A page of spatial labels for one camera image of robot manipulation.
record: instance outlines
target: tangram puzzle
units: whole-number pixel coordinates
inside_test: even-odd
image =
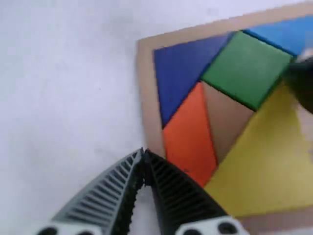
[[[138,42],[148,148],[252,232],[313,226],[313,163],[280,76],[312,13],[307,2]]]

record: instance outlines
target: blue triangle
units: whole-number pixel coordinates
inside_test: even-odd
[[[164,47],[154,51],[157,89],[164,127],[202,72],[227,44],[232,33]]]
[[[306,46],[306,40],[313,40],[313,15],[262,24],[244,32],[291,55],[299,55]]]

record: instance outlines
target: yellow triangle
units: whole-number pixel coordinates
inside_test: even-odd
[[[287,87],[252,117],[204,189],[232,216],[313,205],[313,163]]]

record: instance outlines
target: green tangram piece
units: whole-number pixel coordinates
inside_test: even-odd
[[[209,85],[257,110],[291,55],[237,32],[202,75]]]

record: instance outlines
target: orange parallelogram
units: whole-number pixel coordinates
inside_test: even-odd
[[[201,82],[164,127],[163,137],[167,160],[203,187],[211,178],[217,161]]]

